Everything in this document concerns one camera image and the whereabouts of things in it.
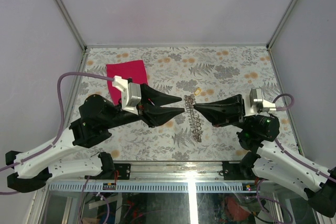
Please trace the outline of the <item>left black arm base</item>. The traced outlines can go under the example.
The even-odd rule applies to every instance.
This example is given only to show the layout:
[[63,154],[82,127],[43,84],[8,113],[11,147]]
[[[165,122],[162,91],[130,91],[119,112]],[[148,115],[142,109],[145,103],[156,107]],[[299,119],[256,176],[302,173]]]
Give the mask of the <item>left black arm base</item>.
[[86,166],[93,165],[94,174],[85,174],[84,178],[95,180],[113,179],[129,180],[131,173],[131,164],[117,163],[115,164],[110,153],[100,152],[89,158],[85,163]]

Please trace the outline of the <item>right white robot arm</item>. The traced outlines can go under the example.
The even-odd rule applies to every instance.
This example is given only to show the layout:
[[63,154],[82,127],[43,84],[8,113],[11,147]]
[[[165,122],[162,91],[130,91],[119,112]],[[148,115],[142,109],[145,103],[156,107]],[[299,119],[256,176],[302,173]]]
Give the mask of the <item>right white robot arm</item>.
[[328,169],[282,145],[277,137],[280,121],[274,112],[285,110],[265,100],[259,88],[246,97],[197,103],[194,109],[214,127],[235,126],[241,147],[247,154],[239,163],[240,175],[254,176],[285,187],[307,201],[316,212],[335,216],[335,169]]

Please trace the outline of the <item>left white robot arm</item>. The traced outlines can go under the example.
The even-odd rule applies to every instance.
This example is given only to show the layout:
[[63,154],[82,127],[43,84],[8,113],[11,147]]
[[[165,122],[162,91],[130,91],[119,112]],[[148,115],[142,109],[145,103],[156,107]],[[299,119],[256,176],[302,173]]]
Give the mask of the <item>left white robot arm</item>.
[[63,158],[107,140],[112,135],[110,129],[137,121],[154,128],[184,112],[183,108],[170,106],[180,102],[180,97],[162,93],[145,83],[114,83],[113,86],[121,93],[117,105],[100,95],[91,95],[79,107],[79,119],[61,130],[54,139],[30,151],[7,152],[6,164],[14,170],[7,176],[7,187],[19,193],[29,193],[59,179],[117,180],[118,172],[107,152],[74,161],[64,161]]

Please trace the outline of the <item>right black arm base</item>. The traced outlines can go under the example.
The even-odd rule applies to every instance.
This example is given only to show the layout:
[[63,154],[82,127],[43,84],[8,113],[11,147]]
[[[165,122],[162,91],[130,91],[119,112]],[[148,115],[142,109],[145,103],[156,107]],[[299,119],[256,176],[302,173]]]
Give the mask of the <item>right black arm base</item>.
[[222,170],[219,175],[224,180],[254,180],[257,176],[253,173],[255,161],[259,155],[248,152],[241,161],[222,161]]

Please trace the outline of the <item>large metal keyring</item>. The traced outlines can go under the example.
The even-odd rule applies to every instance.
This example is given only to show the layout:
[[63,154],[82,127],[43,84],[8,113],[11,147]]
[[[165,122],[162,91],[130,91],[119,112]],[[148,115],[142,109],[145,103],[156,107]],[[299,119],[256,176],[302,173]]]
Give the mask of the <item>large metal keyring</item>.
[[194,110],[195,96],[193,94],[185,95],[184,105],[185,105],[185,111],[188,114],[188,122],[191,128],[193,139],[196,142],[201,143],[203,131],[202,131],[200,117]]

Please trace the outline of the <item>yellow key tag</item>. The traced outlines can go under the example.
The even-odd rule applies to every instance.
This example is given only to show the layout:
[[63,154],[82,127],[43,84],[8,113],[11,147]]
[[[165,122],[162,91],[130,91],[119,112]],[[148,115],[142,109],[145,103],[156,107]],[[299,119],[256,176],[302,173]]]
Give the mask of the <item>yellow key tag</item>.
[[200,93],[202,92],[202,89],[201,88],[197,88],[194,92],[194,95],[197,96],[199,95]]

